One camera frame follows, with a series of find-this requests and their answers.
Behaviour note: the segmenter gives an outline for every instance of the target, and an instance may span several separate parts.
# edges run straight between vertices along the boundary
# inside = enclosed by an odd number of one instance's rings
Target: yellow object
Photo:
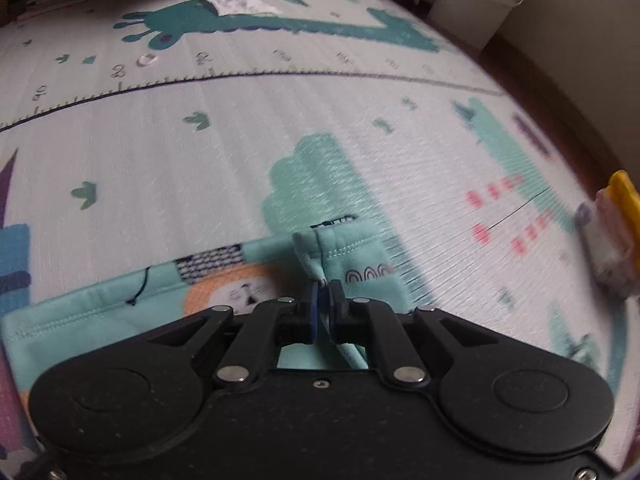
[[[624,170],[616,171],[609,179],[607,195],[618,206],[636,244],[636,270],[640,272],[640,195]]]

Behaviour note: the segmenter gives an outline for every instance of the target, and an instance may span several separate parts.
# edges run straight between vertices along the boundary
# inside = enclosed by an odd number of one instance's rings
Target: white wall
[[[526,0],[500,33],[577,105],[640,188],[640,0]]]

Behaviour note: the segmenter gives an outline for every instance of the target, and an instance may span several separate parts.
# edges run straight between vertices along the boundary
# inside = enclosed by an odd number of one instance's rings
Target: black device
[[[276,368],[315,338],[369,370]],[[592,370],[442,310],[395,314],[340,282],[251,314],[218,306],[50,368],[30,395],[56,480],[574,480],[613,413]]]

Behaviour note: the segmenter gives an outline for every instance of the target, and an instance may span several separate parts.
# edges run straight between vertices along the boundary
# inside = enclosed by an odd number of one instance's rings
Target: crumpled white paper
[[[226,14],[279,14],[280,11],[262,0],[207,0],[219,16]]]

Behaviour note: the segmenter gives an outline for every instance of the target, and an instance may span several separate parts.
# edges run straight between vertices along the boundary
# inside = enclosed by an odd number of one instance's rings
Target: play mat
[[[372,222],[389,262],[347,282],[394,273],[409,307],[600,373],[616,409],[599,453],[621,466],[640,319],[592,283],[573,222],[587,196],[558,151],[388,0],[263,1],[280,13],[89,0],[0,30],[2,471],[34,458],[20,400],[44,369],[274,294],[256,243],[239,243],[344,215]],[[217,266],[232,272],[202,285]],[[123,298],[149,280],[172,301],[107,300],[102,285],[54,300],[113,278]]]

